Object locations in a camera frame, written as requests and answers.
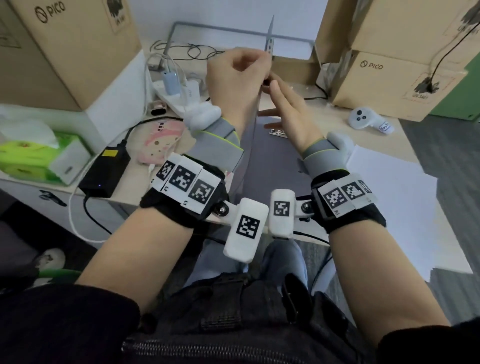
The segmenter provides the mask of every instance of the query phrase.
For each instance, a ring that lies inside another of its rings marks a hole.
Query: small metal part
[[[311,205],[311,202],[305,202],[301,205],[301,210],[305,213],[305,214],[311,214],[313,213],[313,209],[312,209],[312,205]]]
[[[223,202],[220,202],[219,204],[217,204],[213,210],[213,213],[215,215],[218,215],[220,217],[224,217],[226,215],[228,215],[228,212],[229,212],[229,208],[228,206],[223,203]]]
[[[288,138],[285,132],[281,129],[269,129],[268,133],[270,135],[279,136],[281,138]]]

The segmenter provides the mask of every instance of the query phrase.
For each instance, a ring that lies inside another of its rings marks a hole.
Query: zipper
[[[240,360],[259,364],[305,364],[304,361],[272,350],[239,345],[177,345],[158,340],[126,340],[122,352],[139,356]]]

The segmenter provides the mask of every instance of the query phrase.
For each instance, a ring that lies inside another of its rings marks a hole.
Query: tissue box
[[[0,170],[20,180],[70,184],[90,159],[77,135],[54,132],[59,148],[9,141],[0,145]]]

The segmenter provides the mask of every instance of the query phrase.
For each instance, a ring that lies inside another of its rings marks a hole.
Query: black power adapter
[[[124,140],[115,147],[106,147],[93,162],[78,185],[86,196],[108,198],[113,195],[130,162],[126,144]]]

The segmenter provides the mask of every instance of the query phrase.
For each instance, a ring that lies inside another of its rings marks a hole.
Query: black sleeve
[[[0,363],[111,363],[139,319],[134,301],[94,287],[0,296]]]
[[[480,318],[453,327],[427,326],[391,332],[377,349],[382,363],[478,362]]]

